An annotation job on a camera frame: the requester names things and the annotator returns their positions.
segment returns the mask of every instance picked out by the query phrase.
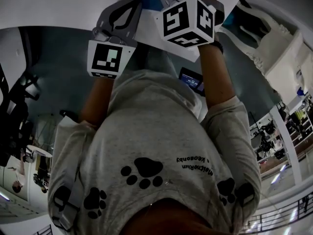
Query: gray t-shirt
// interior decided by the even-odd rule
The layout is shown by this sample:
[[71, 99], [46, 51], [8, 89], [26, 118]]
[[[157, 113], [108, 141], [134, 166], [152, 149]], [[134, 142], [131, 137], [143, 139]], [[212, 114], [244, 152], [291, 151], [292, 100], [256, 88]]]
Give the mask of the gray t-shirt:
[[[118, 235], [134, 214], [164, 198], [187, 206], [215, 230], [237, 233], [255, 212], [261, 188], [246, 109], [234, 97], [210, 108], [200, 124], [200, 108], [194, 92], [169, 75], [146, 70], [123, 75], [97, 131], [68, 118], [59, 124], [49, 212], [68, 162], [83, 150], [77, 234]], [[237, 158], [255, 191], [244, 208], [223, 159], [227, 153]]]

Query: black wristband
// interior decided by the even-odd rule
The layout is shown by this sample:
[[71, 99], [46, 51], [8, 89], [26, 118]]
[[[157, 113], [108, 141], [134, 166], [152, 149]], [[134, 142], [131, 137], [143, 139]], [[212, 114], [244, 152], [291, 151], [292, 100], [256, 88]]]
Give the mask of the black wristband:
[[215, 46], [215, 47], [219, 48], [220, 51], [221, 51], [221, 53], [222, 53], [222, 54], [224, 53], [223, 46], [221, 45], [220, 42], [214, 40], [214, 42], [210, 43], [209, 45], [212, 45], [212, 46]]

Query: dark floor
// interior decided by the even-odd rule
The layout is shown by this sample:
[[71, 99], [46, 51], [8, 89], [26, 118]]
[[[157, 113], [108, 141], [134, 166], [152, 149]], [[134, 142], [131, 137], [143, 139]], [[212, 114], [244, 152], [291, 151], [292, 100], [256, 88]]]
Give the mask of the dark floor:
[[[38, 101], [27, 99], [29, 118], [35, 121], [38, 115], [58, 114], [62, 109], [78, 113], [94, 80], [87, 73], [87, 50], [91, 32], [42, 27], [40, 34], [41, 57], [29, 71], [38, 75], [41, 95]], [[236, 94], [247, 110], [256, 119], [260, 119], [279, 102], [278, 95], [273, 92], [253, 62], [226, 35], [220, 34], [220, 42], [224, 47], [226, 64]], [[201, 72], [199, 60], [192, 63], [172, 54], [170, 57], [178, 74], [181, 67]]]

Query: white cube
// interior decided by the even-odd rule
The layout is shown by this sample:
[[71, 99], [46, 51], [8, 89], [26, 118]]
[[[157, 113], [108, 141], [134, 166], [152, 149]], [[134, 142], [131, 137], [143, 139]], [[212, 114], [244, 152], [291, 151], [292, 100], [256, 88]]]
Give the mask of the white cube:
[[193, 47], [214, 41], [215, 12], [201, 0], [184, 0], [161, 11], [154, 20], [163, 40]]
[[87, 71], [90, 76], [118, 78], [130, 60], [135, 47], [89, 40]]

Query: black paw print graphic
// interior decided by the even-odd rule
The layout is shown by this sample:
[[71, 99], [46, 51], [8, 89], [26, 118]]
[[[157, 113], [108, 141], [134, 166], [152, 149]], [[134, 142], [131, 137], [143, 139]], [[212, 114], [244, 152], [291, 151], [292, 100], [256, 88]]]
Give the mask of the black paw print graphic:
[[220, 196], [220, 200], [222, 201], [224, 206], [227, 204], [227, 202], [231, 204], [235, 202], [235, 196], [232, 194], [234, 186], [235, 186], [235, 181], [232, 178], [229, 178], [225, 181], [220, 181], [217, 184], [219, 193], [227, 197], [227, 200], [226, 200], [225, 198]]
[[84, 200], [84, 207], [87, 210], [98, 209], [97, 213], [94, 211], [88, 212], [88, 217], [96, 219], [102, 215], [100, 209], [106, 207], [106, 203], [102, 199], [106, 199], [107, 195], [104, 191], [99, 190], [96, 187], [90, 189], [89, 195]]
[[[135, 166], [137, 167], [137, 170], [141, 177], [144, 179], [140, 181], [139, 187], [141, 189], [146, 189], [150, 186], [151, 181], [147, 178], [156, 176], [159, 174], [163, 169], [163, 164], [161, 162], [156, 162], [148, 158], [138, 158], [134, 161]], [[121, 174], [124, 177], [127, 177], [132, 172], [132, 169], [129, 166], [125, 166], [121, 169]], [[138, 178], [135, 175], [131, 175], [127, 178], [126, 183], [131, 186], [137, 182]], [[152, 180], [152, 184], [155, 187], [159, 187], [162, 185], [163, 179], [160, 176], [156, 176]]]

